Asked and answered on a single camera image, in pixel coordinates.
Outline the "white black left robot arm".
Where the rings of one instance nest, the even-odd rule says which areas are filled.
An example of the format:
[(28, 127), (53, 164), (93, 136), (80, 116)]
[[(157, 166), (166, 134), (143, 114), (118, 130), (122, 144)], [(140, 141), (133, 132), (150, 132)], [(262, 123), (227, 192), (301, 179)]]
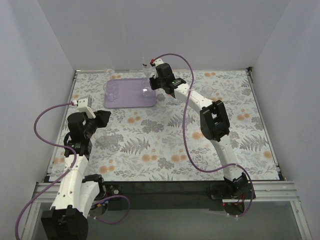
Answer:
[(102, 198), (106, 190), (99, 174), (85, 176), (92, 150), (91, 137), (97, 129), (105, 128), (111, 112), (76, 112), (67, 117), (68, 133), (63, 144), (66, 174), (60, 180), (59, 190), (50, 210), (41, 216), (49, 240), (85, 240), (88, 236), (87, 216), (95, 199)]

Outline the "clear ribbed tumbler glass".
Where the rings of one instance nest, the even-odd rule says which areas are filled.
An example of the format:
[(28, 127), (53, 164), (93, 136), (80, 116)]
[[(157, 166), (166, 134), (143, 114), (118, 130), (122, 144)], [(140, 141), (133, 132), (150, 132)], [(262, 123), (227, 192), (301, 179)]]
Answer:
[(107, 101), (114, 102), (118, 99), (119, 89), (116, 81), (107, 81), (103, 86), (103, 90)]

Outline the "tall clear champagne flute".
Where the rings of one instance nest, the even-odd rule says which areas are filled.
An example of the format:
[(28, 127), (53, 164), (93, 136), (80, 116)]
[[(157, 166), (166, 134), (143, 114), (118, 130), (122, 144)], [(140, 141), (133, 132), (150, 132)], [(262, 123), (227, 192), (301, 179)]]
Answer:
[(142, 58), (142, 71), (145, 75), (145, 79), (148, 81), (152, 74), (152, 66), (150, 60), (147, 57)]

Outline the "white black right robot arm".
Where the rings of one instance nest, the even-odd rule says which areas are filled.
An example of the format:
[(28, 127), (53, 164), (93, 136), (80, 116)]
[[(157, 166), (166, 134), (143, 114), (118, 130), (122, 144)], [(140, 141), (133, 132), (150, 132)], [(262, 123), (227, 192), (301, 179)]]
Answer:
[[(250, 177), (247, 171), (238, 164), (230, 140), (230, 121), (222, 101), (211, 101), (192, 90), (192, 86), (182, 78), (176, 78), (171, 66), (160, 58), (150, 62), (155, 67), (155, 74), (149, 78), (152, 90), (162, 89), (166, 94), (185, 103), (182, 115), (182, 137), (187, 157), (195, 169), (202, 173), (223, 171), (227, 194), (232, 197), (245, 197), (245, 190)], [(202, 135), (213, 145), (221, 167), (204, 170), (198, 167), (191, 158), (186, 139), (186, 114), (190, 107), (198, 113)]]

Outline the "clear stemmed wine glass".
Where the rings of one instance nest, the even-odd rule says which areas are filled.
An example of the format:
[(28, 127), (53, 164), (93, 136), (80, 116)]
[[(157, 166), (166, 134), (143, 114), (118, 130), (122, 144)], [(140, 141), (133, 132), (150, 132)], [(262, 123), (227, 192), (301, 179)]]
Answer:
[(108, 82), (112, 79), (112, 75), (115, 73), (115, 68), (109, 58), (102, 59), (102, 67), (104, 72), (104, 78)]

